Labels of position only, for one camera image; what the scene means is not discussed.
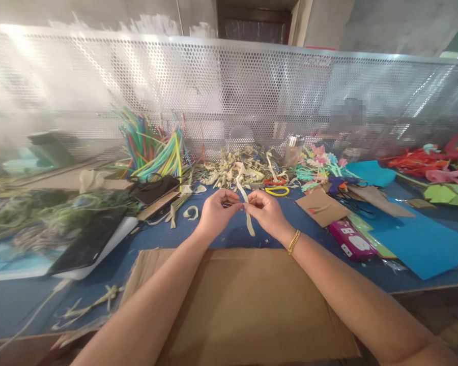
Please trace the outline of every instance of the brown cardboard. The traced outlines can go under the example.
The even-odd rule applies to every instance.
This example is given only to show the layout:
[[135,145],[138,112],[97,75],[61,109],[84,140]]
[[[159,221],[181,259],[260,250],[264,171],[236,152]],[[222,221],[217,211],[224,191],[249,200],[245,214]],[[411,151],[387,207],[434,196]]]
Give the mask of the brown cardboard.
[[351,213],[334,198],[329,197],[320,187],[315,188],[310,194],[299,198],[295,202],[321,227],[326,227]]
[[[121,306],[173,249],[141,251]],[[279,364],[359,356],[352,333],[285,250],[208,250],[157,365]]]
[[[107,164],[106,161],[92,161],[88,164],[77,164],[72,167],[57,169],[47,174],[44,173],[35,180],[22,184],[24,189],[64,189],[71,191],[80,190],[80,174],[83,170],[95,169]],[[105,179],[103,188],[106,190],[125,190],[133,185],[125,179]]]
[[348,189],[389,215],[395,217],[416,217],[412,212],[399,204],[389,202],[377,187],[349,186]]

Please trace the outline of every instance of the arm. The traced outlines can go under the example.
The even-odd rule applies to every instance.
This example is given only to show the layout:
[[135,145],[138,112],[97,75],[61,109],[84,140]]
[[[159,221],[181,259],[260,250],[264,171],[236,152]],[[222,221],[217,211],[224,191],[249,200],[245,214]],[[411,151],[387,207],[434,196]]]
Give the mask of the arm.
[[[288,248],[295,229],[277,200],[254,191],[245,204],[270,235]],[[344,324],[383,365],[458,365],[458,358],[390,295],[305,234],[292,253]]]
[[[224,208],[225,203],[233,205]],[[73,365],[153,365],[202,256],[242,207],[232,191],[221,189],[210,196],[192,235],[98,331]]]

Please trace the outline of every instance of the cable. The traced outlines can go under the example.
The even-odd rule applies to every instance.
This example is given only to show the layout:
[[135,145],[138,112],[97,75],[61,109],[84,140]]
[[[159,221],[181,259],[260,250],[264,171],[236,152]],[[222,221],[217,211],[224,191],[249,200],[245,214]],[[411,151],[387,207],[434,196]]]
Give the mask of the cable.
[[36,312],[31,316],[31,318],[29,319],[29,321],[27,322],[26,325],[24,325],[24,327],[16,334],[14,335],[12,338],[10,338],[9,340],[7,340],[5,343],[3,343],[1,346],[0,346],[0,352],[3,351],[9,344],[11,344],[14,340],[16,340],[22,333],[24,333],[27,328],[29,327],[29,325],[34,321],[34,319],[37,317],[37,315],[39,314],[39,312],[44,308],[44,306],[49,302],[49,300],[51,300],[54,295],[56,295],[57,292],[61,291],[68,283],[70,283],[71,280],[70,279],[64,279],[62,280],[61,282],[59,282],[55,288],[53,288],[52,292],[49,294],[49,296],[42,302],[42,304],[37,308]]

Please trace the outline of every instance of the hand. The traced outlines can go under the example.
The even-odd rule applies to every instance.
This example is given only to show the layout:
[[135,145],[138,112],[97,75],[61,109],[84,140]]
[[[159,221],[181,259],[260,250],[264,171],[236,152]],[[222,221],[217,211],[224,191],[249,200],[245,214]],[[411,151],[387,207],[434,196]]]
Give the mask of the hand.
[[257,190],[248,195],[244,204],[246,212],[253,216],[261,227],[283,246],[290,245],[295,229],[287,221],[278,201],[268,193]]
[[243,207],[235,192],[221,188],[205,200],[200,222],[194,233],[210,241],[214,240],[226,228],[231,217]]

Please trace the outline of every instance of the pink box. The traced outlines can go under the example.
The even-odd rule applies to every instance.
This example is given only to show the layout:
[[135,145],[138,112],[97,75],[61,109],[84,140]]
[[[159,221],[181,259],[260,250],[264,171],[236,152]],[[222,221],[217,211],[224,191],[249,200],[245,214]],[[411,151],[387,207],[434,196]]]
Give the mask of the pink box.
[[377,254],[377,250],[348,221],[334,221],[329,225],[329,232],[349,259],[355,262],[364,262]]

